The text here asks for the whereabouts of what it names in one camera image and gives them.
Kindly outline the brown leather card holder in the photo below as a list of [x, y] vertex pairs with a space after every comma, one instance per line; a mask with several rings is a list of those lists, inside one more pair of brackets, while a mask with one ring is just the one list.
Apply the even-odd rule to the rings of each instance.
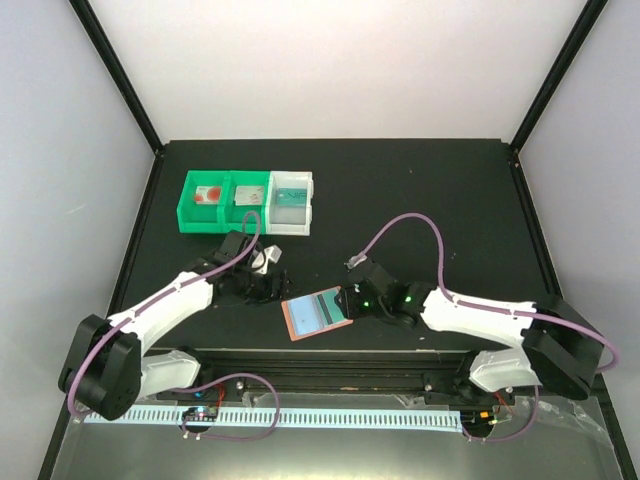
[[335, 298], [340, 290], [340, 287], [332, 287], [281, 303], [288, 334], [292, 341], [299, 341], [353, 323], [351, 319], [344, 316], [336, 304]]

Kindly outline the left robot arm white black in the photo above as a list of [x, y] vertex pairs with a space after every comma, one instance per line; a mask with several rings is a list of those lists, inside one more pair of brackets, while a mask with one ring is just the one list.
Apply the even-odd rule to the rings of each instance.
[[276, 245], [264, 247], [257, 236], [231, 231], [220, 247], [190, 262], [147, 299], [107, 318], [83, 319], [58, 380], [69, 413], [116, 420], [137, 400], [163, 391], [207, 397], [215, 376], [195, 354], [179, 349], [151, 356], [150, 348], [222, 295], [246, 304], [285, 299], [291, 281], [277, 265], [281, 255]]

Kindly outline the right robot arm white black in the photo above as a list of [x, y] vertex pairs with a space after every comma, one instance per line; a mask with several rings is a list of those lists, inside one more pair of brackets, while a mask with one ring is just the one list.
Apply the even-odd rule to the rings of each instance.
[[563, 298], [505, 302], [447, 293], [427, 282], [401, 282], [365, 260], [348, 271], [335, 305], [350, 320], [375, 317], [392, 325], [419, 324], [494, 342], [479, 351], [454, 379], [457, 396], [479, 402], [508, 387], [541, 386], [571, 400], [584, 400], [604, 345], [593, 326]]

